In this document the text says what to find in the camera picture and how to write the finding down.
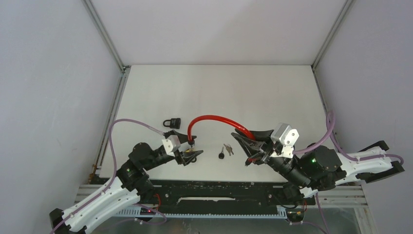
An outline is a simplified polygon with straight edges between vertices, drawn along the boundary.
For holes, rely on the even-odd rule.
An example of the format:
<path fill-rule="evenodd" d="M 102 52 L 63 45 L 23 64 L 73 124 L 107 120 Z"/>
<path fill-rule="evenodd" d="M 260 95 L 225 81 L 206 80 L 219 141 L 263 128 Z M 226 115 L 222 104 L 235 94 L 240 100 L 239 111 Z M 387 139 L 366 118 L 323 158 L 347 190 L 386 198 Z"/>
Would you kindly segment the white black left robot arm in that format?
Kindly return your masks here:
<path fill-rule="evenodd" d="M 53 234 L 90 234 L 104 221 L 133 204 L 148 203 L 154 197 L 154 186 L 148 170 L 176 161 L 192 163 L 202 150 L 180 151 L 188 137 L 175 130 L 166 132 L 162 145 L 152 149 L 141 142 L 133 147 L 128 160 L 100 188 L 74 206 L 54 209 L 49 217 Z"/>

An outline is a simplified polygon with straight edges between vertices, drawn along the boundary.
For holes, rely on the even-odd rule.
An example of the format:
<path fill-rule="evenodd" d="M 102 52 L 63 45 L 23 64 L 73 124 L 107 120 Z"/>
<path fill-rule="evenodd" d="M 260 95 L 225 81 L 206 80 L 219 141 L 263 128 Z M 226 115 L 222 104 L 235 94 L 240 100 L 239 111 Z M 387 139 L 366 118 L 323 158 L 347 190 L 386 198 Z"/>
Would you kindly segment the silver key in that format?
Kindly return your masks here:
<path fill-rule="evenodd" d="M 194 145 L 190 145 L 189 148 L 187 150 L 185 150 L 186 153 L 194 152 L 194 151 L 195 151 L 195 146 Z"/>

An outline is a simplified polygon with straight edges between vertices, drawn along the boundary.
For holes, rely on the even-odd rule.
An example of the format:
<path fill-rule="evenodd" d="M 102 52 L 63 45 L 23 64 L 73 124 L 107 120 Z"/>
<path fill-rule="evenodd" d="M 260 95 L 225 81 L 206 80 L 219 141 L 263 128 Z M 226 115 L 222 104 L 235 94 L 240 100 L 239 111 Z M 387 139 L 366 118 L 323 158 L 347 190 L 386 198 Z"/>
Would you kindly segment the black key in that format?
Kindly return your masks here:
<path fill-rule="evenodd" d="M 218 154 L 218 158 L 219 158 L 219 159 L 224 159 L 224 157 L 225 157 L 225 154 L 224 154 L 224 147 L 222 147 L 222 149 L 221 149 L 220 153 Z"/>

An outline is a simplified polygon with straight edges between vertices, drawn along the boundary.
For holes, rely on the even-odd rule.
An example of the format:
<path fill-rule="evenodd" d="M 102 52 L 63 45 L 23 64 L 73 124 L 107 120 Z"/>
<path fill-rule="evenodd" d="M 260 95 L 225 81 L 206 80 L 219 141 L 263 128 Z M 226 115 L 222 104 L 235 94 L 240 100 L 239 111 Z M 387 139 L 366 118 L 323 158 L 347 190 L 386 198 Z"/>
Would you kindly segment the key bunch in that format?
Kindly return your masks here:
<path fill-rule="evenodd" d="M 229 155 L 229 156 L 234 155 L 233 149 L 232 149 L 231 145 L 229 145 L 229 144 L 224 144 L 224 148 L 225 148 L 226 151 L 228 152 L 228 155 Z"/>

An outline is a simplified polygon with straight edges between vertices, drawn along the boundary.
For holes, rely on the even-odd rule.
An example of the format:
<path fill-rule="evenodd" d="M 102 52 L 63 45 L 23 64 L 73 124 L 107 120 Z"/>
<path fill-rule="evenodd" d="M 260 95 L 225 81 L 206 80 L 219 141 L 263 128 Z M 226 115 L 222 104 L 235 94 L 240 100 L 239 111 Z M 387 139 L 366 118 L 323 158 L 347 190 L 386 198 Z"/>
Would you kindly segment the black padlock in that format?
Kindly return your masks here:
<path fill-rule="evenodd" d="M 163 126 L 171 129 L 180 129 L 181 119 L 180 118 L 171 118 L 163 121 Z"/>

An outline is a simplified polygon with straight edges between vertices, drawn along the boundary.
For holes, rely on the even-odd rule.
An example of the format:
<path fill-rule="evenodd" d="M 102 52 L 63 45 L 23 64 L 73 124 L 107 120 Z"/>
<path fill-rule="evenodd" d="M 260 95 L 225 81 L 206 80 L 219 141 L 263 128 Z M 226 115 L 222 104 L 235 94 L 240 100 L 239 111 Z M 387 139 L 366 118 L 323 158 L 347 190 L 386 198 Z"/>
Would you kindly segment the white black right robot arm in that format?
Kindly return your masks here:
<path fill-rule="evenodd" d="M 231 134 L 240 144 L 247 159 L 245 165 L 267 165 L 286 179 L 282 189 L 269 192 L 269 204 L 295 208 L 305 204 L 318 192 L 338 185 L 364 181 L 372 183 L 404 172 L 402 161 L 386 155 L 384 144 L 375 144 L 346 157 L 323 145 L 309 145 L 309 152 L 298 157 L 294 144 L 296 129 L 282 124 L 276 130 L 253 131 L 253 139 L 239 130 Z"/>

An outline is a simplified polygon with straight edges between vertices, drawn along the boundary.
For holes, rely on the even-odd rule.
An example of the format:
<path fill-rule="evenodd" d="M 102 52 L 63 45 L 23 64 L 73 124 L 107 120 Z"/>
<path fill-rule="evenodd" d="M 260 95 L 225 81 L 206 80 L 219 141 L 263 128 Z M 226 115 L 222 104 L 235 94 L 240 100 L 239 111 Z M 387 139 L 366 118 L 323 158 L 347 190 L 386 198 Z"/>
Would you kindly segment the red cable lock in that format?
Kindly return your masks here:
<path fill-rule="evenodd" d="M 241 125 L 240 123 L 232 119 L 222 117 L 222 116 L 217 116 L 217 115 L 202 115 L 202 116 L 198 116 L 194 118 L 187 127 L 187 136 L 188 136 L 189 145 L 194 145 L 195 143 L 194 137 L 192 135 L 193 127 L 195 126 L 195 124 L 197 124 L 198 122 L 202 122 L 202 121 L 215 121 L 215 122 L 224 123 L 226 125 L 233 127 L 235 130 L 239 130 L 248 139 L 251 139 L 251 140 L 256 139 L 251 131 L 249 131 L 246 127 L 244 127 L 243 125 Z"/>

